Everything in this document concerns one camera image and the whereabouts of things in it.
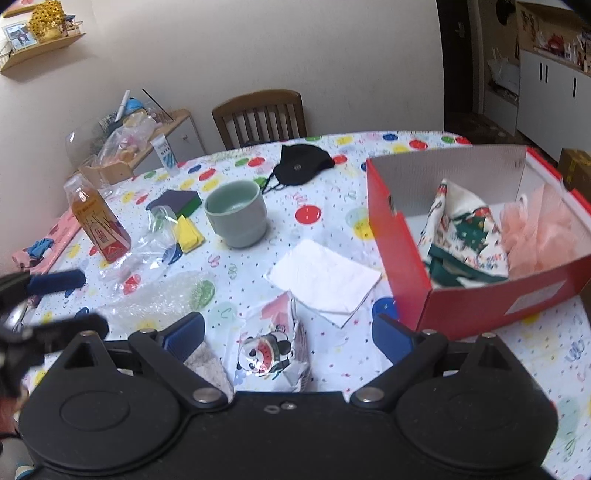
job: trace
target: mask ear loop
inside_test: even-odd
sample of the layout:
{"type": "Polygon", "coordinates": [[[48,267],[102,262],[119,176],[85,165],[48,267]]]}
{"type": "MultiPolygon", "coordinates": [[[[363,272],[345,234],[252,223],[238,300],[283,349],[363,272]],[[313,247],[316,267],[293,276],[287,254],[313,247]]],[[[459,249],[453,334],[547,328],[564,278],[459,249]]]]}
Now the mask ear loop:
{"type": "Polygon", "coordinates": [[[281,183],[277,182],[277,185],[274,185],[272,187],[269,187],[269,182],[271,181],[271,179],[275,177],[274,173],[271,173],[271,175],[269,175],[269,178],[267,178],[265,180],[265,184],[263,185],[263,187],[261,188],[261,194],[264,195],[266,193],[269,193],[273,190],[283,190],[285,187],[287,187],[287,185],[282,185],[281,183]]]}

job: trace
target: floor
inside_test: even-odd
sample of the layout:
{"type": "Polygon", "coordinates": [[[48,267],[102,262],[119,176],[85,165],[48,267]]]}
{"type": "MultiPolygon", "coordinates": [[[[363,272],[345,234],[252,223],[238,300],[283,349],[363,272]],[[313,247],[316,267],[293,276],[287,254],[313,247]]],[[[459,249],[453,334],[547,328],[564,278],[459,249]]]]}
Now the floor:
{"type": "Polygon", "coordinates": [[[517,133],[513,136],[496,123],[477,113],[446,113],[444,129],[462,135],[474,145],[515,144],[535,148],[550,164],[556,166],[554,159],[540,150],[533,142],[517,133]]]}

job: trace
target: sponge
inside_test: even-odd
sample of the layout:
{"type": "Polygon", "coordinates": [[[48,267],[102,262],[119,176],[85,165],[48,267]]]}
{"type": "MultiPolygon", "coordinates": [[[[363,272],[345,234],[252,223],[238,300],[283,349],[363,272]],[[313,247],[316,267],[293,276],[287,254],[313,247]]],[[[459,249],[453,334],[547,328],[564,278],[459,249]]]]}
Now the sponge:
{"type": "Polygon", "coordinates": [[[183,253],[189,253],[205,241],[205,237],[197,230],[193,222],[181,215],[178,218],[177,226],[174,229],[174,236],[181,246],[183,253]]]}

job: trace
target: green sponge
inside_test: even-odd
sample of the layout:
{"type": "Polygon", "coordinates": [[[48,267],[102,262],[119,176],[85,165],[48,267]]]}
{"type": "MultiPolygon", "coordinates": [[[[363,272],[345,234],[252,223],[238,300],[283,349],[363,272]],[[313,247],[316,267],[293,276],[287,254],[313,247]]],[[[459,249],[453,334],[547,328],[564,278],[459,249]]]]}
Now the green sponge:
{"type": "Polygon", "coordinates": [[[178,217],[188,218],[202,204],[199,194],[193,190],[166,190],[160,197],[150,202],[146,210],[157,206],[169,206],[178,217]]]}

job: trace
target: cardboard box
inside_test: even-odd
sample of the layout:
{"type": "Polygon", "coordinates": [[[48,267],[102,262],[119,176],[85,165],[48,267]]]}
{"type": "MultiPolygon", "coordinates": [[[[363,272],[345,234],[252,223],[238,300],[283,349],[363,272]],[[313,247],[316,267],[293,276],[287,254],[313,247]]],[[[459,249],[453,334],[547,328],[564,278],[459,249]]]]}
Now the cardboard box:
{"type": "Polygon", "coordinates": [[[591,200],[591,155],[583,150],[563,148],[558,172],[568,190],[577,189],[587,201],[591,200]]]}
{"type": "Polygon", "coordinates": [[[591,277],[591,205],[568,192],[558,172],[520,145],[445,148],[367,162],[369,223],[397,302],[400,321],[450,339],[493,330],[581,292],[591,277]],[[548,183],[574,214],[578,259],[545,272],[480,288],[433,289],[417,251],[435,191],[449,179],[478,195],[499,223],[507,202],[548,183]]]}

